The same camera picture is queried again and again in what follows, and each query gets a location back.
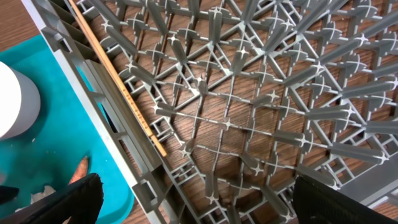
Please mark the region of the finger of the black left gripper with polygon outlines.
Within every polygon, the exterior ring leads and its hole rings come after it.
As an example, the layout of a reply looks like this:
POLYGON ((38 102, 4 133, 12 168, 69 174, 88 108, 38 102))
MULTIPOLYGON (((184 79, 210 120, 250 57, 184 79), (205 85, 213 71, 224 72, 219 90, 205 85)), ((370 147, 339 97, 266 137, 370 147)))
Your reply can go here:
POLYGON ((17 197, 19 189, 15 187, 0 186, 0 205, 7 203, 17 197))

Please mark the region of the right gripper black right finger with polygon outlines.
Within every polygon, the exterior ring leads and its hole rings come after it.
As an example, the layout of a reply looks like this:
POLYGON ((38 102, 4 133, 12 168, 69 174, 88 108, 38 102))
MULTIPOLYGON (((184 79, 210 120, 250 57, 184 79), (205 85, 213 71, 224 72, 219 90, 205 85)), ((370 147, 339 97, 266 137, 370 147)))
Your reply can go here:
POLYGON ((293 206, 300 224, 395 224, 393 219, 307 175, 295 181, 293 206))

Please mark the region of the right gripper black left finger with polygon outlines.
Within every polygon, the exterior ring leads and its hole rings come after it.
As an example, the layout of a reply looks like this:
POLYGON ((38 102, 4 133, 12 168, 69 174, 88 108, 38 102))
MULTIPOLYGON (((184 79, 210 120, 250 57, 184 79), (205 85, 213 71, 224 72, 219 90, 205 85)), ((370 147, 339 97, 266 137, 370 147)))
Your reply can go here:
POLYGON ((1 219, 1 224, 95 223, 104 201, 103 183, 88 174, 62 190, 1 219))

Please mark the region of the small white tissue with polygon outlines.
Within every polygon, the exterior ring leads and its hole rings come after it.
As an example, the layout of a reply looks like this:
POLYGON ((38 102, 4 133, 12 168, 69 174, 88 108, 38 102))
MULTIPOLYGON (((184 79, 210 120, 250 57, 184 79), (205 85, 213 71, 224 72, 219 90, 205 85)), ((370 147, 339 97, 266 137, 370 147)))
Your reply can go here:
POLYGON ((36 203, 39 200, 41 200, 55 192, 56 192, 56 190, 53 187, 51 187, 50 185, 45 185, 43 192, 38 192, 36 194, 30 195, 30 204, 32 205, 33 203, 36 203))

